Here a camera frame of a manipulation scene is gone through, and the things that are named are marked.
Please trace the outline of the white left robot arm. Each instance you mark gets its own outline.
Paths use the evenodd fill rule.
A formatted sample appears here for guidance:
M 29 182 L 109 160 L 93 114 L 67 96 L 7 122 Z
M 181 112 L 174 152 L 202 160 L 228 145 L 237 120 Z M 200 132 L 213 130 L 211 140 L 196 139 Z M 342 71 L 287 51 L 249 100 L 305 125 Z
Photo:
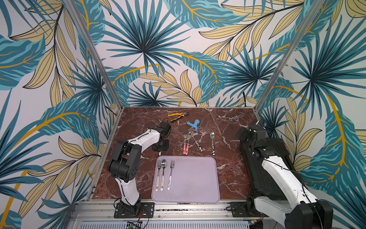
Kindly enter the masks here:
M 171 125 L 163 121 L 137 137 L 117 142 L 112 151 L 108 171 L 119 186 L 121 202 L 124 205 L 137 207 L 140 204 L 141 197 L 135 177 L 140 168 L 141 155 L 148 148 L 156 152 L 167 151 L 170 131 Z

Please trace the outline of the spoon with colourful white handle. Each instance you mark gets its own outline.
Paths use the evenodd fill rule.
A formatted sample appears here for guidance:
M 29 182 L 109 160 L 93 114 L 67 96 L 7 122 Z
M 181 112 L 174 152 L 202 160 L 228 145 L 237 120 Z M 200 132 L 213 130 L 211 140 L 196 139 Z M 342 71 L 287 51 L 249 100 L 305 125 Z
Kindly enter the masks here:
M 164 190 L 164 181 L 165 181 L 165 168 L 167 167 L 167 161 L 165 159 L 163 159 L 161 165 L 162 165 L 163 173 L 162 173 L 160 191 L 163 191 Z

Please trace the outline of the fork with colourful white handle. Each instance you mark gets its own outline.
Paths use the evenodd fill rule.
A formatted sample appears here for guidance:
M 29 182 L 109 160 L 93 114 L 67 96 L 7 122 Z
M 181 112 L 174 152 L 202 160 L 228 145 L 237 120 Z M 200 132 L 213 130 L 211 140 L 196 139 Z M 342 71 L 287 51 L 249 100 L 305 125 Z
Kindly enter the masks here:
M 157 161 L 157 178 L 155 182 L 155 191 L 159 190 L 159 180 L 160 180 L 160 169 L 162 168 L 162 161 Z

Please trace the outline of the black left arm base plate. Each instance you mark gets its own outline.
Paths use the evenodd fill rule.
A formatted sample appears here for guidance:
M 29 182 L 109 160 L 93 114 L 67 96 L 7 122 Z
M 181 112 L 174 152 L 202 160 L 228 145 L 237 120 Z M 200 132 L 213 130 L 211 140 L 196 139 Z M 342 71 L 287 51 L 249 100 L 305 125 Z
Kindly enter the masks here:
M 132 219 L 132 218 L 152 218 L 154 215 L 154 202 L 137 202 L 135 206 L 116 200 L 113 204 L 115 208 L 115 219 Z

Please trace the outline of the fork with Pochacco white handle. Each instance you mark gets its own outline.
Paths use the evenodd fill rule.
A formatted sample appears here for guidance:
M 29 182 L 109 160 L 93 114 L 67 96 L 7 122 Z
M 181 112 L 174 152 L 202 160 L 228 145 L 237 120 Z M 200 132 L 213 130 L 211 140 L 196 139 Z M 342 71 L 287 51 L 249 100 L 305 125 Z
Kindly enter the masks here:
M 172 173 L 173 173 L 174 165 L 175 165 L 175 161 L 174 161 L 174 160 L 172 160 L 172 161 L 171 161 L 171 164 L 170 164 L 170 175 L 169 175 L 169 181 L 168 181 L 168 187 L 167 187 L 167 190 L 170 190 L 170 189 L 171 189 Z

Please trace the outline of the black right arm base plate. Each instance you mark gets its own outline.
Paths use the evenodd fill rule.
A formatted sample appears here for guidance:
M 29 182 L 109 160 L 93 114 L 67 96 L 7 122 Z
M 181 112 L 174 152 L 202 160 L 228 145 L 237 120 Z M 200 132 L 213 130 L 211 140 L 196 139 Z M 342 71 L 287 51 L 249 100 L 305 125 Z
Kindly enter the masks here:
M 252 208 L 248 201 L 230 202 L 226 210 L 231 212 L 234 218 L 257 217 L 259 214 Z

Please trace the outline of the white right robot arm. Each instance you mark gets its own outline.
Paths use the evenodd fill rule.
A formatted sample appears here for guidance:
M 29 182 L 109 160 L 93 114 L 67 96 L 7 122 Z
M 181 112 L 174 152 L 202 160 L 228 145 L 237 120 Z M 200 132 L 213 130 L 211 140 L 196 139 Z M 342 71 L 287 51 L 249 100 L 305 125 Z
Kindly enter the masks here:
M 311 193 L 290 163 L 280 138 L 268 138 L 262 125 L 241 127 L 240 149 L 252 193 L 241 204 L 231 204 L 233 215 L 268 216 L 286 229 L 330 229 L 333 208 Z

